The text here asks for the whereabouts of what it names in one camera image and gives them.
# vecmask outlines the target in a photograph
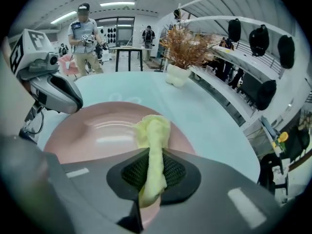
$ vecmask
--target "ceiling light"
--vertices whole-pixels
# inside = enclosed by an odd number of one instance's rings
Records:
[[[133,21],[134,18],[118,18],[119,21]]]
[[[110,6],[110,5],[134,5],[135,2],[107,2],[101,3],[100,5],[103,6]]]
[[[55,23],[57,23],[57,22],[63,20],[64,18],[67,18],[67,17],[69,17],[69,16],[71,16],[71,15],[73,15],[73,14],[75,14],[75,13],[77,13],[77,12],[76,12],[76,11],[72,11],[72,12],[70,12],[70,13],[64,15],[64,16],[61,16],[61,17],[58,18],[58,19],[55,19],[55,20],[52,21],[51,23],[52,23],[52,24],[55,24]]]
[[[99,22],[104,22],[104,21],[117,21],[117,18],[108,18],[108,19],[99,20]]]

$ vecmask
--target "person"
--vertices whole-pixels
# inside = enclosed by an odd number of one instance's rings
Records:
[[[147,26],[146,30],[142,33],[142,38],[144,40],[144,45],[146,49],[152,49],[153,39],[155,39],[155,33],[152,30],[151,26]],[[151,50],[146,50],[144,60],[149,60],[151,58]]]
[[[239,80],[244,75],[244,71],[239,68],[237,74],[234,76],[233,80],[229,83],[229,86],[231,86],[233,89],[237,88]]]
[[[66,55],[68,53],[68,47],[67,45],[64,45],[64,43],[62,43],[60,45],[60,48],[58,49],[58,55],[59,57],[62,57],[64,55]]]
[[[231,49],[231,50],[234,50],[234,46],[231,42],[230,39],[225,39],[223,38],[219,44],[219,46],[223,47],[223,48],[227,48],[227,49]],[[225,62],[225,67],[224,69],[222,68],[222,70],[219,70],[217,73],[216,73],[216,76],[218,78],[220,78],[222,81],[226,81],[228,76],[229,76],[229,72],[230,70],[234,67],[234,65],[228,61]]]
[[[68,28],[68,41],[74,46],[74,56],[81,76],[86,76],[86,60],[91,64],[94,71],[103,73],[94,51],[94,38],[100,46],[104,46],[95,20],[89,18],[90,5],[83,3],[78,7],[78,19],[71,23]]]

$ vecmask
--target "mesh gripper pad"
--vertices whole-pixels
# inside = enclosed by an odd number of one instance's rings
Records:
[[[107,182],[121,198],[137,201],[145,184],[149,149],[115,166],[107,174]],[[201,174],[192,163],[163,150],[164,176],[167,188],[161,195],[161,205],[183,202],[199,187]]]

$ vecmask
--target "gray polo shirt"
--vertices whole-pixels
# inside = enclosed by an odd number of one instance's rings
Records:
[[[72,29],[72,24],[75,22],[78,22],[78,19],[69,25],[69,28],[68,28],[69,36],[74,34],[73,29]],[[98,33],[97,23],[95,20],[89,18],[86,22],[80,22],[80,28],[74,29],[74,31],[75,31],[75,34],[74,34],[75,40],[80,40],[80,38],[83,35],[87,35],[87,36],[90,36],[92,34],[95,35]],[[79,44],[75,46],[75,53],[81,53],[81,54],[90,53],[93,51],[93,49],[94,49],[94,46],[85,47],[82,44]]]

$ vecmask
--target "black table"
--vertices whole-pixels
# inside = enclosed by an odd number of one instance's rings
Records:
[[[118,72],[118,62],[119,62],[119,53],[120,51],[128,51],[129,55],[128,55],[128,70],[131,71],[131,52],[132,51],[136,51],[139,52],[140,54],[140,66],[141,66],[141,71],[143,71],[143,57],[142,57],[142,50],[140,48],[122,48],[122,47],[117,47],[117,48],[113,48],[117,50],[117,56],[116,56],[116,72]]]

